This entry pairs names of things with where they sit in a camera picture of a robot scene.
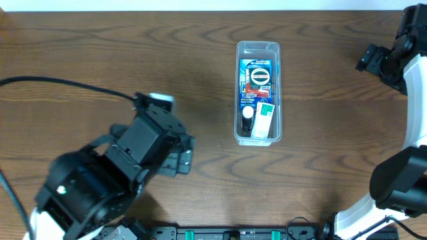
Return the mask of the white green medicine box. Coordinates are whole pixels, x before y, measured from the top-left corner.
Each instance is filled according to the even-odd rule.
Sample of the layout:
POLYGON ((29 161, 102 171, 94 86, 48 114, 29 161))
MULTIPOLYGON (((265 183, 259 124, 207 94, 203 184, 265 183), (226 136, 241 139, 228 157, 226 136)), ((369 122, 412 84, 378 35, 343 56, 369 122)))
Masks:
POLYGON ((252 128, 252 138, 267 138, 270 132, 275 106, 270 103, 258 102, 256 116, 252 128))

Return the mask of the dark green round-label box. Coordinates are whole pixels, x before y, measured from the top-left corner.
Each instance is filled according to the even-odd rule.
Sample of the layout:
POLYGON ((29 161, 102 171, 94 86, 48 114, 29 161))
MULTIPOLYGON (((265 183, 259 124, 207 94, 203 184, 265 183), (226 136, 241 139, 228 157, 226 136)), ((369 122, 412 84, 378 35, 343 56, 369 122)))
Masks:
POLYGON ((272 76, 267 67, 251 68, 249 71, 249 83, 251 90, 264 90, 271 86, 272 76))

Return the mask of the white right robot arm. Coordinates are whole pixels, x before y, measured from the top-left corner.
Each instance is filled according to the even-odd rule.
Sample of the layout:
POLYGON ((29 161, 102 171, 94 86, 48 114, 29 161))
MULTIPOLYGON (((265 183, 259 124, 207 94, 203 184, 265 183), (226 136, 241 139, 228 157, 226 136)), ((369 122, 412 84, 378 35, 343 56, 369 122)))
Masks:
POLYGON ((406 136, 400 152, 376 166, 369 192, 325 224, 321 239, 398 239, 395 223, 426 213, 426 5, 405 8, 389 49, 369 45, 358 64, 407 97, 406 136))

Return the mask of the blue toothpaste box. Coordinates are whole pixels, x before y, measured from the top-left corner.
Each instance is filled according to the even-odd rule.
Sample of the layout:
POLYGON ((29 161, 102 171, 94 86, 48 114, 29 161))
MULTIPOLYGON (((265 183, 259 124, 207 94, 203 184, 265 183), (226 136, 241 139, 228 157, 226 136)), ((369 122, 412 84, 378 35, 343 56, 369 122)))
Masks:
POLYGON ((243 109, 245 106, 251 106, 254 109, 258 102, 271 103, 273 96, 273 72, 272 72, 272 60, 271 59, 240 59, 238 67, 238 97, 239 107, 243 109), (272 86, 270 89, 269 97, 248 97, 246 94, 246 69, 256 67, 267 67, 270 69, 272 76, 272 86))

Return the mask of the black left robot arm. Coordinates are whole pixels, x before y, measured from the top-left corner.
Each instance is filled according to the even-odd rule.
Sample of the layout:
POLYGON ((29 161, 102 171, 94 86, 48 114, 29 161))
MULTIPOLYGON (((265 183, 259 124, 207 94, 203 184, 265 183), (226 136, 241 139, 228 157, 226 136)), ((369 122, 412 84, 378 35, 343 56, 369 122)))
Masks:
POLYGON ((123 215, 156 175, 187 175, 195 139, 169 110, 137 108, 81 149, 56 158, 36 195, 28 235, 90 239, 123 215))

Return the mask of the dark bottle white cap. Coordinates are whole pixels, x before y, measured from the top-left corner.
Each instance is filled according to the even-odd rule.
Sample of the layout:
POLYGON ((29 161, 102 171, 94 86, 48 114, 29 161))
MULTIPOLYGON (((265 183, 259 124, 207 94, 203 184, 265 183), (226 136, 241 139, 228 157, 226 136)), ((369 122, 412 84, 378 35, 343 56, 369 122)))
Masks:
POLYGON ((252 130, 254 125, 254 108, 251 106, 245 106, 242 109, 242 130, 249 132, 252 130))

